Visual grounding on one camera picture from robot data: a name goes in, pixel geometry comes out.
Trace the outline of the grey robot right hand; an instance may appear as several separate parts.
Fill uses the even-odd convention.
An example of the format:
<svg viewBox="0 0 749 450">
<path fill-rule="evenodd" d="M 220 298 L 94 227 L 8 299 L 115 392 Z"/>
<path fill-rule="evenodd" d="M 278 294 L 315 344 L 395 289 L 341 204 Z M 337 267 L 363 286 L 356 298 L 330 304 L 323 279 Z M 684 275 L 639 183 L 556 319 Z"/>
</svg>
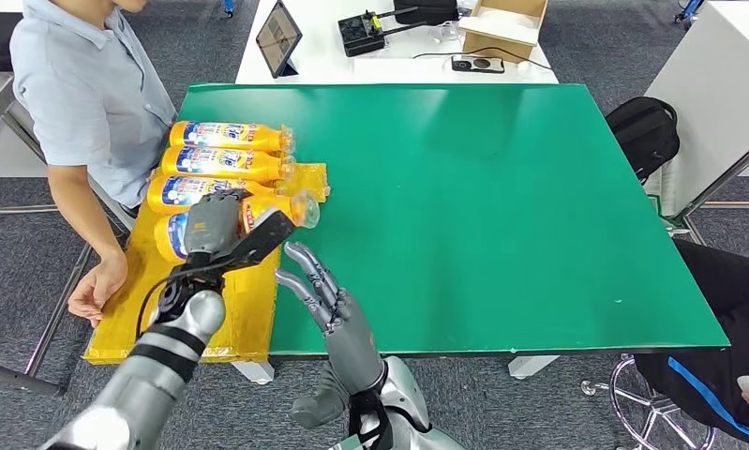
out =
<svg viewBox="0 0 749 450">
<path fill-rule="evenodd" d="M 384 362 L 368 320 L 350 292 L 308 246 L 287 242 L 284 251 L 301 267 L 307 283 L 281 269 L 275 272 L 276 282 L 291 290 L 307 308 L 322 333 L 328 355 L 315 392 L 296 399 L 290 411 L 299 425 L 313 429 L 341 416 L 349 408 L 351 396 L 375 386 L 384 373 Z"/>
</svg>

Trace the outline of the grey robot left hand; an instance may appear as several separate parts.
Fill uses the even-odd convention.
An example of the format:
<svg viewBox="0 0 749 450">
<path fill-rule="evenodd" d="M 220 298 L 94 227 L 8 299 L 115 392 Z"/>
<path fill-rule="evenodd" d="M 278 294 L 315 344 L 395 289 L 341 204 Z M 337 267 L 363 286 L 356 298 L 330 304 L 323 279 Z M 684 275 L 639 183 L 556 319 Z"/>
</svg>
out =
<svg viewBox="0 0 749 450">
<path fill-rule="evenodd" d="M 240 239 L 239 211 L 251 194 L 243 188 L 205 194 L 187 213 L 184 245 L 187 255 L 229 251 Z"/>
</svg>

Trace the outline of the person's right hand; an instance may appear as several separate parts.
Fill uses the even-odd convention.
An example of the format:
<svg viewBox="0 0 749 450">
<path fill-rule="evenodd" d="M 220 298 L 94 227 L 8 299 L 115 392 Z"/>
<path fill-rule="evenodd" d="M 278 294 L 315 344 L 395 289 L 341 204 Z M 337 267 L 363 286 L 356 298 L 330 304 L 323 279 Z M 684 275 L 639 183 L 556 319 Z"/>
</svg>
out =
<svg viewBox="0 0 749 450">
<path fill-rule="evenodd" d="M 126 279 L 127 257 L 123 252 L 102 257 L 77 283 L 67 300 L 67 310 L 97 327 L 103 319 L 104 306 Z"/>
</svg>

